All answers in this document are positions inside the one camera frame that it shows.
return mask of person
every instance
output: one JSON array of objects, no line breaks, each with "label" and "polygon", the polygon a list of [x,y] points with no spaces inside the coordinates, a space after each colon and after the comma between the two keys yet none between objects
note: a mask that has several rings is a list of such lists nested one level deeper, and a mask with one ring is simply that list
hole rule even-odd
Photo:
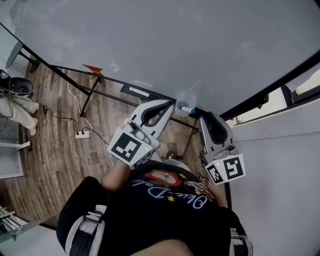
[{"label": "person", "polygon": [[81,248],[70,249],[68,234],[96,205],[106,206],[99,256],[251,255],[246,246],[239,247],[238,254],[231,246],[233,235],[247,237],[228,208],[224,185],[210,180],[207,189],[185,164],[172,158],[148,160],[134,170],[117,161],[101,183],[86,177],[57,223],[57,238],[67,255],[89,255],[83,241]]},{"label": "person", "polygon": [[33,102],[25,96],[6,93],[0,97],[0,113],[23,125],[29,130],[31,136],[36,134],[38,120],[30,114],[34,114],[38,109],[39,103]]}]

